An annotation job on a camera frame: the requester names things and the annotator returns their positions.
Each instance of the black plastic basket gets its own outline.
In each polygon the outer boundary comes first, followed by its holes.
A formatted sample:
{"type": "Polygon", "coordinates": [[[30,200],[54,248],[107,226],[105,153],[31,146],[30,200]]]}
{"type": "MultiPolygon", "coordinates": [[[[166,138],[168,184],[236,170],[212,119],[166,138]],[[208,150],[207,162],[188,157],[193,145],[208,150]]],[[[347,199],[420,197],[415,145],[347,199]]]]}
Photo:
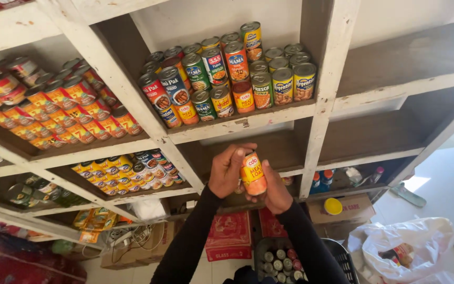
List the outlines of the black plastic basket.
{"type": "MultiPolygon", "coordinates": [[[[339,242],[331,239],[322,238],[322,241],[331,252],[332,256],[336,259],[339,266],[343,269],[346,278],[351,284],[359,284],[355,267],[350,254],[339,242]]],[[[267,251],[293,249],[292,243],[286,237],[265,237],[255,247],[254,264],[255,272],[257,273],[259,281],[265,277],[264,272],[264,253],[267,251]]]]}

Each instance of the human hand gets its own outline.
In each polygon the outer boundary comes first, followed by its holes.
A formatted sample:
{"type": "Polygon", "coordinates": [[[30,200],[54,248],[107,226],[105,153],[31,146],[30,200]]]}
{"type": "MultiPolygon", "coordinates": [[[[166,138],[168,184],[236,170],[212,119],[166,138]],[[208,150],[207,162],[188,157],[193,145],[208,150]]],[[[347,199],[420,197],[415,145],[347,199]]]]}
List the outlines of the human hand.
{"type": "Polygon", "coordinates": [[[238,188],[241,164],[244,157],[257,148],[255,143],[230,145],[213,158],[209,189],[219,198],[225,198],[238,188]]]}
{"type": "Polygon", "coordinates": [[[246,193],[246,199],[253,203],[256,203],[257,200],[263,200],[267,208],[274,215],[289,210],[293,203],[293,198],[283,184],[280,174],[271,168],[268,160],[262,162],[262,171],[267,180],[266,193],[263,193],[260,196],[251,196],[246,193]]]}

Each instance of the plastic bag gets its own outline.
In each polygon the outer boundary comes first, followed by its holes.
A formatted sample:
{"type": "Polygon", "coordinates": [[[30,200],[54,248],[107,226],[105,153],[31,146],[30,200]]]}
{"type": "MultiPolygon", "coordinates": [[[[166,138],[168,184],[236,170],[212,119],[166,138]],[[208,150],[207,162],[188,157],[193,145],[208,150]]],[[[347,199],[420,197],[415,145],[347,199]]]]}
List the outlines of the plastic bag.
{"type": "Polygon", "coordinates": [[[454,274],[447,271],[441,271],[411,284],[454,284],[454,274]]]}
{"type": "Polygon", "coordinates": [[[360,226],[350,233],[348,250],[355,268],[370,283],[409,284],[439,272],[439,263],[453,243],[454,229],[448,219],[424,218],[388,226],[360,226]],[[414,249],[409,268],[378,255],[403,242],[414,249]]]}

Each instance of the black sleeve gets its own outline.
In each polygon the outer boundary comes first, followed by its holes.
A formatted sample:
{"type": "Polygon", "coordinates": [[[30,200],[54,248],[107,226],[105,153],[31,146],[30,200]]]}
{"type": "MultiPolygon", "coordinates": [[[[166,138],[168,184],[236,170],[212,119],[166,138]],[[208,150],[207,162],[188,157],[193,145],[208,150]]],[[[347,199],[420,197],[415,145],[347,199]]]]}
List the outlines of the black sleeve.
{"type": "Polygon", "coordinates": [[[321,283],[350,284],[297,202],[294,201],[289,210],[276,217],[287,230],[308,278],[309,275],[319,275],[321,283]]]}
{"type": "Polygon", "coordinates": [[[213,217],[221,202],[222,199],[211,192],[208,186],[204,188],[196,207],[155,269],[151,284],[180,284],[192,280],[208,239],[213,217]]]}

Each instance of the white tiled floor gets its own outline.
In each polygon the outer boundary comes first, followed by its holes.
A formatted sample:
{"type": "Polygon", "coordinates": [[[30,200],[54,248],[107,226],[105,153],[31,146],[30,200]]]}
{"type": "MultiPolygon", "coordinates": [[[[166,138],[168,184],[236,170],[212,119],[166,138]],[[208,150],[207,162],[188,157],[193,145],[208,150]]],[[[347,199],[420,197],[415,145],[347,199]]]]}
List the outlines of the white tiled floor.
{"type": "MultiPolygon", "coordinates": [[[[454,148],[438,150],[416,168],[416,175],[406,182],[407,188],[427,200],[427,205],[420,209],[394,195],[385,194],[375,205],[377,212],[371,220],[382,224],[404,222],[415,218],[446,217],[454,224],[454,148]]],[[[147,284],[157,267],[152,264],[145,267],[125,270],[99,268],[100,259],[85,261],[88,272],[88,284],[147,284]]],[[[253,260],[224,260],[208,262],[203,253],[191,283],[222,284],[226,278],[232,278],[237,268],[252,265],[253,260]]],[[[454,273],[454,248],[445,259],[447,271],[454,273]]]]}

